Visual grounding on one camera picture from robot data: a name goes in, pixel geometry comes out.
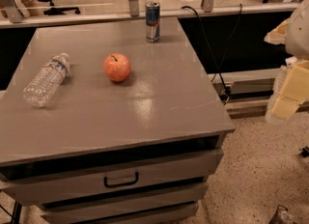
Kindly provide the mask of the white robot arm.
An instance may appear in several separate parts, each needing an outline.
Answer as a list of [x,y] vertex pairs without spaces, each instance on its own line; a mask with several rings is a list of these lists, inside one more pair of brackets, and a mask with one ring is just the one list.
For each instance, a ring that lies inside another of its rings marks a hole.
[[286,123],[309,99],[309,0],[303,0],[292,15],[265,36],[272,44],[284,44],[291,54],[274,80],[265,119]]

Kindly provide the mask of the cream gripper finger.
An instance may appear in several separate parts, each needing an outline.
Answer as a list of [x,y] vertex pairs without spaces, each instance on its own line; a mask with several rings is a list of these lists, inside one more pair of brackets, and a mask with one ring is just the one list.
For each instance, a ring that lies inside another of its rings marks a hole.
[[274,81],[265,119],[270,124],[284,124],[308,99],[309,61],[296,60],[293,64],[282,66]]

